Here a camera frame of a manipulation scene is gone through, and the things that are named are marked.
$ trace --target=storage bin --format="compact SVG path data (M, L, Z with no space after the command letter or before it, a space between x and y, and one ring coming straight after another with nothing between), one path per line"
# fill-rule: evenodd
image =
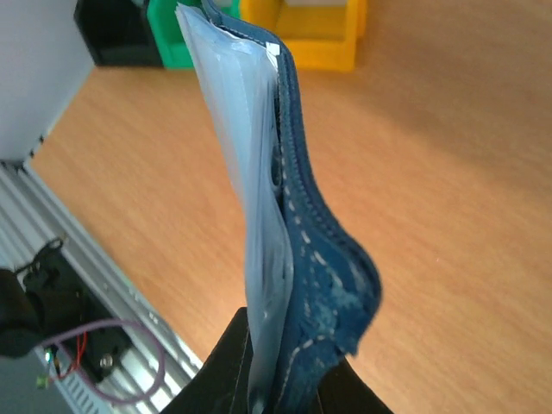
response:
M187 6L201 6L201 0L179 0ZM240 17L239 0L216 1L227 15ZM150 0L147 8L147 19L154 34L157 48L163 65L169 69L193 67L190 52L182 37L179 23L176 20L177 0Z
M74 19L96 65L162 66L143 0L78 0Z
M367 0L348 0L343 5L241 0L240 11L243 20L278 35L299 68L354 69L356 41L366 28Z

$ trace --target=red wire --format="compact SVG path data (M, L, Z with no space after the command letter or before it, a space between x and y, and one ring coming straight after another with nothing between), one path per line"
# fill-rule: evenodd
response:
M54 382L55 380L62 380L66 378L69 374L75 372L80 367L80 361L82 360L83 355L85 354L86 343L88 342L88 334L85 332L82 335L82 338L83 338L82 346L81 346L80 338L81 336L77 336L77 356L75 358L75 361L73 361L73 363L71 364L71 366L69 367L66 373L63 373L57 377L50 377L50 382Z

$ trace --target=denim fabric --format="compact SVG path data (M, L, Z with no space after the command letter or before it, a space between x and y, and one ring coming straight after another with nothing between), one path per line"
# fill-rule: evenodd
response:
M277 159L294 280L265 412L301 413L316 396L323 376L346 354L357 352L380 305L380 278L367 253L341 228L317 189L290 51L265 29L221 13L212 0L203 0L203 8L213 24L233 35L263 46L267 42L280 46ZM254 403L250 399L250 411Z

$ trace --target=black object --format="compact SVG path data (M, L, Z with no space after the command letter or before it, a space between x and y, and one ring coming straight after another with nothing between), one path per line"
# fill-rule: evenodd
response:
M35 308L17 277L0 269L0 355L20 358L41 340L41 327Z
M15 272L0 269L0 356L23 357L50 336L112 317L67 262L62 246L61 239L54 239L25 267ZM23 272L26 291L16 277ZM100 382L109 373L100 366L102 358L110 355L116 366L131 343L122 328L89 332L80 366L92 381ZM75 358L77 339L63 345Z
M43 338L83 323L113 317L67 262L61 249L45 254L45 257L40 259L38 268L31 267L23 284L32 301L40 300L39 315L49 323L50 328ZM65 298L63 300L68 304L78 303L78 310L63 311L66 305L54 302L56 298ZM100 382L109 373L100 367L101 359L109 354L114 361L113 367L116 366L122 353L131 346L132 342L122 328L99 329L88 332L87 335L86 350L80 366L92 381ZM76 357L77 339L65 341L63 344L69 354L73 358Z
M240 308L198 375L161 414L247 414L252 356L247 312L246 308ZM392 414L346 360L324 377L317 399L305 414L344 411Z
M78 0L75 22L98 66L163 66L147 5L131 0Z

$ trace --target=plastic bag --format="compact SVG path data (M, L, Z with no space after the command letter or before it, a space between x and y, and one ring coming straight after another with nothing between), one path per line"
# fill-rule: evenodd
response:
M278 72L267 50L179 5L179 25L246 215L246 295L254 356L250 412L262 412L273 383L293 283L292 247L273 182Z

